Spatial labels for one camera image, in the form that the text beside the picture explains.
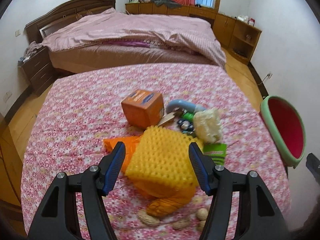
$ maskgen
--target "pink duvet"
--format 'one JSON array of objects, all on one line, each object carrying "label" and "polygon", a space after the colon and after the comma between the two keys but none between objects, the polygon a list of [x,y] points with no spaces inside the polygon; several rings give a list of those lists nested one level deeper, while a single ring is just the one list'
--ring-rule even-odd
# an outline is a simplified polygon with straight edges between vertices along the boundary
[{"label": "pink duvet", "polygon": [[114,8],[81,18],[44,39],[51,51],[62,51],[118,39],[159,42],[198,52],[224,68],[226,56],[210,24],[182,16],[126,15]]}]

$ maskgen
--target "shelf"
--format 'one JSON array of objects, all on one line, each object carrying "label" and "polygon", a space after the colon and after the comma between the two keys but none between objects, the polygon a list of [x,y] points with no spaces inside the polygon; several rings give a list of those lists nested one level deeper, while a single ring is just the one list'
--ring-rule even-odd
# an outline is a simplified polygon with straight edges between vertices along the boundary
[{"label": "shelf", "polygon": [[253,45],[253,44],[251,44],[250,42],[246,41],[245,39],[240,38],[239,36],[234,35],[234,34],[233,34],[233,36],[234,36],[234,37],[236,37],[238,40],[241,40],[241,41],[243,41],[244,43],[246,43],[246,44],[248,44],[248,45],[250,45],[251,47],[253,47],[253,48],[254,48],[254,45]]},{"label": "shelf", "polygon": [[244,56],[241,56],[240,54],[238,53],[235,53],[233,50],[230,50],[231,53],[235,54],[236,56],[238,56],[239,58],[245,60],[245,61],[248,61],[249,59],[247,57],[244,57]]}]

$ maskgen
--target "yellow sponge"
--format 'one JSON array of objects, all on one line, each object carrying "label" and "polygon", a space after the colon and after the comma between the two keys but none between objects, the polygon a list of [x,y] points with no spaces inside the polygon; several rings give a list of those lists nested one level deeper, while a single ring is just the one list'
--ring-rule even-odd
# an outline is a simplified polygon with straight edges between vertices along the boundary
[{"label": "yellow sponge", "polygon": [[188,154],[191,142],[203,148],[197,138],[151,126],[143,133],[125,175],[145,186],[162,185],[168,190],[195,187],[198,181]]}]

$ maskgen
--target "green packet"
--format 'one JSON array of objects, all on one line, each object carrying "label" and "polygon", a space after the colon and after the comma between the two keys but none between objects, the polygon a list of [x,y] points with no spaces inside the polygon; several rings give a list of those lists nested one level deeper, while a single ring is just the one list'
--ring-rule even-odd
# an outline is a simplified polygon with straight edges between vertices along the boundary
[{"label": "green packet", "polygon": [[223,143],[205,144],[203,154],[210,156],[215,164],[224,165],[227,156],[227,145]]}]

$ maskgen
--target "orange box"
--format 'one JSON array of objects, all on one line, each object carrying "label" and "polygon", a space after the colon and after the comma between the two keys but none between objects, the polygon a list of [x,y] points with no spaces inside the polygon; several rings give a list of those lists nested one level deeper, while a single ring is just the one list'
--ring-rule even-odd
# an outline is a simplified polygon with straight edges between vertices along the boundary
[{"label": "orange box", "polygon": [[157,92],[136,90],[121,105],[128,123],[144,129],[158,124],[164,115],[163,97]]}]

